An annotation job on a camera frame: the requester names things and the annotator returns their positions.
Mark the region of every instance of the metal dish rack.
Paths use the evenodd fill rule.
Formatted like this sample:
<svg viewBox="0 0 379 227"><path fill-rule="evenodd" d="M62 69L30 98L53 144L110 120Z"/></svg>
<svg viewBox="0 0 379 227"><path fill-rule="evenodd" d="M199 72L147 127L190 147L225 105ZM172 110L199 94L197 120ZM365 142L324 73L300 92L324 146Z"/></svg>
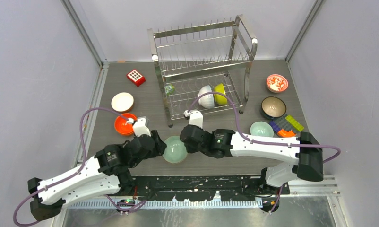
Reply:
<svg viewBox="0 0 379 227"><path fill-rule="evenodd" d="M172 120L184 118L184 111L205 85L213 89L223 83L226 95L243 113L249 97L250 69L258 46L243 15L235 20L171 27L156 33L148 29L148 35L169 127L173 126ZM242 99L230 75L234 69L245 69ZM167 85L173 85L175 91L167 94L164 89ZM204 114L232 109L230 104L205 109L197 103L195 107Z"/></svg>

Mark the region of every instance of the light green bowl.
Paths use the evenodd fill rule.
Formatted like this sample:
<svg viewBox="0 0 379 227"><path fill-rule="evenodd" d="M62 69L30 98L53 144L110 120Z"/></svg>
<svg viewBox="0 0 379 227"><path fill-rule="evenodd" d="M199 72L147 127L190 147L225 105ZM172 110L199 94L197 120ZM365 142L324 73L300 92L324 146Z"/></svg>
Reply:
<svg viewBox="0 0 379 227"><path fill-rule="evenodd" d="M187 149L184 143L180 141L179 136L170 136L164 143L167 148L164 150L163 157L166 161L177 164L182 162L187 157Z"/></svg>
<svg viewBox="0 0 379 227"><path fill-rule="evenodd" d="M251 125L252 136L273 137L275 135L272 126L266 122L255 122Z"/></svg>

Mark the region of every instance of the yellow bowl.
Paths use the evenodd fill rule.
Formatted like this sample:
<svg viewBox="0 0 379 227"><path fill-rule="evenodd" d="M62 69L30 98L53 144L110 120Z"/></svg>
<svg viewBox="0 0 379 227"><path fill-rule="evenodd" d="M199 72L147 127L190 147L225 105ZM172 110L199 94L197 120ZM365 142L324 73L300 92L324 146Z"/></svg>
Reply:
<svg viewBox="0 0 379 227"><path fill-rule="evenodd" d="M215 87L214 91L226 94L226 91L224 89L223 84L218 84ZM219 105L227 105L227 98L225 98L224 96L218 95L218 94L213 94L213 95L215 96L215 100L216 100L217 104L219 104Z"/></svg>

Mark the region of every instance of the red toy block with white dots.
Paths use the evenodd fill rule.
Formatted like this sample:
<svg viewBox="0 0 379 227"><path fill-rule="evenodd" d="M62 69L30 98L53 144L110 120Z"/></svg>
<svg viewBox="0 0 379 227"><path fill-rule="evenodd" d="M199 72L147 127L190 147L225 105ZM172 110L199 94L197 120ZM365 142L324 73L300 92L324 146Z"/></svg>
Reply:
<svg viewBox="0 0 379 227"><path fill-rule="evenodd" d="M145 77L137 70L133 70L127 74L127 78L134 83L137 87L143 84L146 80Z"/></svg>

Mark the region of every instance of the wood grain surface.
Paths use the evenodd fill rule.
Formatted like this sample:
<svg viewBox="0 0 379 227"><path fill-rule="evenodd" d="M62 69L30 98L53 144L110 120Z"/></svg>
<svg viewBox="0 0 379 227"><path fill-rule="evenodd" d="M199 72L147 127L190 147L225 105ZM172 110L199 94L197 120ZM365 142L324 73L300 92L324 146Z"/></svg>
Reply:
<svg viewBox="0 0 379 227"><path fill-rule="evenodd" d="M146 77L146 82L140 87L131 83L126 74L136 69ZM287 78L289 87L280 94L271 93L266 87L266 78L271 74L280 74ZM239 93L243 97L242 70L231 71L231 75ZM173 121L174 126L167 126L162 103L162 94L157 83L155 70L151 62L112 63L109 66L103 89L100 106L111 108L112 98L120 92L129 92L134 96L134 106L131 109L136 117L146 116L150 122L148 127L159 132L165 140L172 135L180 135L181 130L188 124L187 120ZM287 114L292 115L308 130L301 105L295 91L287 64L284 60L256 60L250 72L250 97L244 114L240 114L240 128L244 133L250 133L250 126L257 121L268 122L259 113L262 100L267 96L276 96L287 105ZM93 156L108 144L121 144L132 137L123 137L114 129L116 115L100 111L96 118L95 128L91 139L88 156ZM218 128L236 130L232 110L205 114L204 129L213 131ZM142 161L131 169L132 175L259 175L261 169L275 166L280 161L259 157L224 157L215 159L201 153L189 154L179 164L170 164L163 157Z"/></svg>

